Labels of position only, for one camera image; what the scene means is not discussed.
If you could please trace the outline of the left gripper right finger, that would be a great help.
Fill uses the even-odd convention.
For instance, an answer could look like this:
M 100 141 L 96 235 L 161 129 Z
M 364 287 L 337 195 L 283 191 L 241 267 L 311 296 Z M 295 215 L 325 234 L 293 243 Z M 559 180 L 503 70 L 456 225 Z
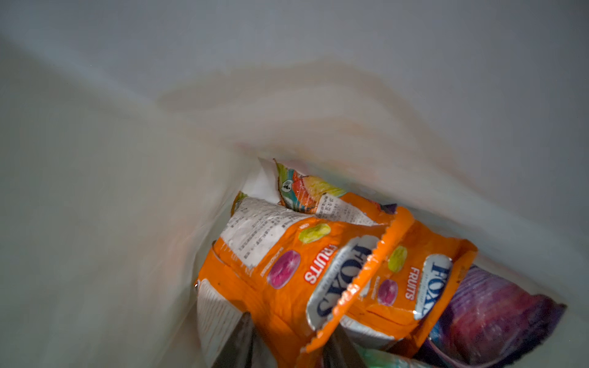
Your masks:
M 329 368 L 367 368 L 342 326 L 338 325 L 324 346 L 324 366 Z

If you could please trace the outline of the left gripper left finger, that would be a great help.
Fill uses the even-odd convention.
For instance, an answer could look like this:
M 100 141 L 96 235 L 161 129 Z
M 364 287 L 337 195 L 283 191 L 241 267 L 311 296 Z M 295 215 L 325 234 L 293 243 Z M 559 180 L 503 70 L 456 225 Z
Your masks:
M 254 320 L 249 312 L 245 312 L 216 357 L 213 368 L 253 368 L 254 346 L 258 338 Z

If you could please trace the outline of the teal Fox's blossom candy bag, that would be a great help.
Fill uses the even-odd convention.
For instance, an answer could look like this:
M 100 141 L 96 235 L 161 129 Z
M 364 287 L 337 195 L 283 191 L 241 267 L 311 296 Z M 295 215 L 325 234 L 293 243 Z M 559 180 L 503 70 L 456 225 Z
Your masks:
M 354 345 L 364 364 L 369 368 L 433 368 L 433 366 L 396 354 Z

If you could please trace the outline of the green floral paper bag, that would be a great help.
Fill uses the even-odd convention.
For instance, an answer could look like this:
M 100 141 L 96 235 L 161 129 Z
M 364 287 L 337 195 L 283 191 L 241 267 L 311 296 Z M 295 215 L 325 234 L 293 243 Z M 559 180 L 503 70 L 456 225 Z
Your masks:
M 200 367 L 192 281 L 278 159 L 479 248 L 588 365 L 586 1 L 4 1 L 1 365 Z

